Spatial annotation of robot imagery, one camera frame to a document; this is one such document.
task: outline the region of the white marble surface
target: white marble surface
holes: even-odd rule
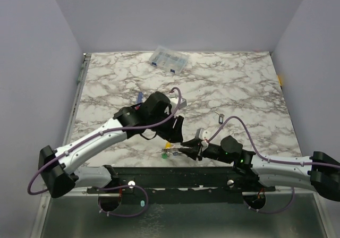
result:
[[[184,141],[192,139],[197,128],[212,134],[220,126],[218,115],[239,116],[249,128],[258,150],[266,155],[300,156],[285,101],[268,52],[187,53],[189,63],[179,75],[159,70],[148,63],[151,52],[96,53],[92,55],[71,141],[78,139],[112,118],[120,108],[135,104],[138,92],[144,99],[158,90],[167,94],[180,88],[188,107],[178,112],[185,117]],[[228,123],[212,141],[232,135],[251,150],[247,135],[237,120]],[[204,159],[194,161],[185,155],[161,157],[165,141],[146,141],[136,135],[90,159],[85,165],[100,166],[223,166]]]

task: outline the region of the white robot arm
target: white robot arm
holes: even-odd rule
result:
[[[125,179],[119,177],[111,166],[81,167],[81,165],[104,149],[134,135],[143,134],[146,129],[151,129],[156,132],[156,135],[169,142],[181,142],[183,148],[178,150],[193,160],[202,160],[206,157],[233,163],[233,167],[225,169],[228,177],[225,183],[221,183],[219,179],[214,183],[204,179],[204,176],[199,176],[202,180],[201,184],[197,182],[197,177],[181,183],[183,179],[176,178],[175,172],[172,171],[172,177],[175,177],[178,183],[174,185],[173,179],[169,181],[171,184],[169,186],[172,188],[214,186],[244,192],[259,191],[261,188],[273,186],[292,186],[317,191],[325,198],[340,201],[339,163],[326,154],[315,152],[313,157],[300,158],[262,156],[254,145],[255,152],[244,150],[243,146],[231,136],[225,137],[220,145],[212,144],[209,142],[211,138],[207,137],[208,132],[203,129],[197,131],[194,139],[183,142],[184,118],[174,117],[174,113],[185,105],[186,102],[182,100],[180,92],[175,108],[172,107],[169,98],[156,92],[139,106],[122,108],[101,127],[75,142],[55,150],[50,146],[44,147],[40,151],[39,174],[42,175],[47,190],[53,198],[57,198],[73,188],[91,186],[106,188],[124,184]],[[192,167],[192,171],[199,173],[197,168],[200,167]],[[218,168],[214,169],[218,178],[221,172]],[[161,168],[157,171],[167,172],[165,169],[162,171]],[[167,181],[162,182],[162,186],[167,187]],[[148,180],[145,186],[159,188],[159,184],[160,182],[154,183]]]

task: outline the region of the purple cable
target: purple cable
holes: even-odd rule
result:
[[[180,103],[181,103],[181,100],[182,100],[182,94],[181,94],[181,91],[178,87],[173,87],[170,91],[170,93],[173,93],[174,90],[177,90],[178,92],[178,103],[175,107],[175,109],[173,110],[173,112],[171,112],[171,114],[169,115],[169,117],[167,117],[166,119],[156,123],[156,124],[153,124],[153,125],[144,125],[144,126],[129,126],[129,127],[117,127],[117,128],[112,128],[112,129],[106,129],[105,131],[103,131],[102,134],[105,134],[105,133],[109,133],[109,132],[115,132],[115,131],[121,131],[121,130],[138,130],[138,129],[150,129],[150,128],[154,128],[156,126],[159,126],[159,125],[162,125],[164,124],[165,122],[167,122],[168,120],[170,120],[170,118],[172,118],[176,112],[178,111],[179,107],[180,107]],[[71,153],[72,151],[74,151],[75,149],[77,149],[78,147],[82,146],[83,144],[85,144],[86,142],[98,137],[98,136],[101,136],[102,134],[100,133],[96,133],[88,138],[86,138],[85,140],[79,142],[78,144],[74,145],[71,149],[68,150],[69,153]],[[51,164],[53,164],[54,162],[58,161],[59,159],[61,159],[62,157],[66,156],[65,153],[62,153],[61,155],[57,156],[56,158],[53,158],[51,161],[47,162],[45,165],[43,165],[40,169],[38,169],[38,171],[34,174],[33,178],[30,180],[30,182],[28,183],[28,187],[27,187],[27,193],[29,193],[30,195],[37,195],[37,194],[42,194],[44,192],[47,192],[48,189],[44,189],[44,190],[40,190],[40,191],[37,191],[37,192],[32,192],[32,185],[33,185],[33,182],[36,180],[36,178],[48,167],[50,166]]]
[[[32,185],[33,182],[36,180],[36,178],[39,176],[39,174],[41,174],[48,166],[50,166],[51,164],[53,164],[54,162],[57,162],[59,159],[61,159],[62,157],[65,156],[65,153],[62,153],[61,155],[57,156],[56,158],[53,158],[51,161],[47,162],[46,164],[44,164],[32,177],[32,179],[30,180],[30,182],[28,183],[27,186],[27,193],[29,193],[32,196],[36,196],[37,194],[42,194],[48,191],[48,189],[43,189],[37,192],[32,192]]]
[[[106,214],[109,214],[109,215],[112,215],[112,216],[122,217],[122,218],[133,218],[133,217],[137,217],[137,216],[143,214],[148,209],[149,197],[148,197],[148,194],[145,191],[145,189],[142,188],[141,186],[137,186],[137,185],[123,185],[123,186],[116,186],[114,188],[106,188],[106,189],[104,189],[104,188],[97,188],[97,189],[103,190],[103,191],[109,191],[109,190],[124,189],[124,188],[129,188],[129,187],[134,187],[134,188],[140,189],[144,193],[144,195],[145,195],[145,200],[146,200],[145,201],[145,206],[143,207],[143,209],[140,212],[135,213],[135,214],[124,215],[124,214],[112,213],[110,211],[104,211],[101,208],[100,200],[99,200],[98,206],[100,208],[100,213],[106,213]]]
[[[254,208],[251,208],[245,201],[243,201],[243,202],[244,202],[244,204],[245,204],[250,210],[255,211],[256,213],[261,213],[261,214],[277,214],[277,213],[281,213],[281,212],[285,211],[286,209],[288,209],[288,208],[293,204],[294,200],[295,200],[295,190],[294,190],[294,188],[292,188],[292,197],[291,197],[291,200],[289,201],[289,203],[288,203],[285,207],[283,207],[283,208],[280,209],[280,210],[275,210],[275,211],[261,211],[261,210],[256,210],[256,209],[254,209]]]

